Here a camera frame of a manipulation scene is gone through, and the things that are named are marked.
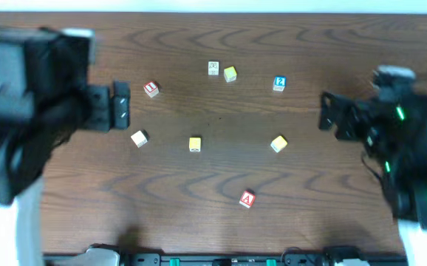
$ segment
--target red letter a block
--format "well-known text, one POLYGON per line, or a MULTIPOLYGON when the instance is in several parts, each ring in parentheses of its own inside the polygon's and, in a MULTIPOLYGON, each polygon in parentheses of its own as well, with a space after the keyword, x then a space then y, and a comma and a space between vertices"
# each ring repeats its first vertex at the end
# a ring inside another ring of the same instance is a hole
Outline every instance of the red letter a block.
POLYGON ((243 196, 240 199, 240 204, 246 208, 250 208, 253 205, 253 202, 255 202, 255 195, 248 191, 243 192, 243 196))

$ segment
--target wooden table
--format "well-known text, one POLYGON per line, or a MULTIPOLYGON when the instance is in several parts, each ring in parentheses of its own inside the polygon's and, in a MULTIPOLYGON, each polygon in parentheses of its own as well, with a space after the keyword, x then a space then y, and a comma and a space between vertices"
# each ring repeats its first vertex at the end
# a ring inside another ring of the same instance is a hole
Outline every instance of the wooden table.
POLYGON ((0 24, 89 27, 91 83, 131 82, 131 127, 76 133, 45 169, 44 250, 98 242, 166 253, 281 253, 357 245, 402 252, 363 147, 320 132, 323 90, 373 95, 379 64, 411 67, 427 91, 427 16, 0 13, 0 24), (207 75, 207 62, 238 79, 207 75), (276 75, 288 78, 272 91, 276 75), (150 99, 143 84, 163 90, 150 99), (145 129, 138 149, 130 136, 145 129), (202 135, 202 152, 188 138, 202 135), (275 153, 283 134, 289 145, 275 153), (251 209, 238 201, 251 188, 251 209))

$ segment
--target red number 1 block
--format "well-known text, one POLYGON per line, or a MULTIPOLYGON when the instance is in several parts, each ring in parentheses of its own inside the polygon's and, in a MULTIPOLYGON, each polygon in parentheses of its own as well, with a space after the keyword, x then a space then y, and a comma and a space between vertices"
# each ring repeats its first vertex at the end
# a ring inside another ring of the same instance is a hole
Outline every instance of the red number 1 block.
POLYGON ((253 206, 253 202, 255 202, 255 195, 248 191, 243 192, 242 198, 240 199, 240 204, 246 208, 250 208, 253 206))
POLYGON ((154 97, 158 93, 160 93, 160 90, 158 89, 157 85, 153 81, 149 81, 145 86, 145 92, 149 95, 150 98, 154 97))

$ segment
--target yellow block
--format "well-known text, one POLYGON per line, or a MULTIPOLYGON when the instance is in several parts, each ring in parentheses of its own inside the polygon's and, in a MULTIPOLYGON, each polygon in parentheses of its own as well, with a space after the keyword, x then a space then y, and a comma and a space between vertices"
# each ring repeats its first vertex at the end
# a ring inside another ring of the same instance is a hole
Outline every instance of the yellow block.
POLYGON ((189 139, 189 151, 200 151, 200 137, 191 137, 189 139))
POLYGON ((282 137, 279 136, 273 142, 271 143, 271 147, 273 147, 274 151, 280 152, 284 147, 287 145, 287 141, 282 137))
POLYGON ((236 70, 234 66, 227 67, 223 70, 223 76, 227 82, 236 80, 236 70))

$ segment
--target blue number 2 block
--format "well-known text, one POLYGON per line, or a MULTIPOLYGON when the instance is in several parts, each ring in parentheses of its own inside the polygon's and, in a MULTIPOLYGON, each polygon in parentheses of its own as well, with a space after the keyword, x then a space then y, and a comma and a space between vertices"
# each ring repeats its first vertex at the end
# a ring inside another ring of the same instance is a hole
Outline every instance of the blue number 2 block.
POLYGON ((274 78, 273 90, 282 92, 286 87, 286 77, 276 76, 274 78))

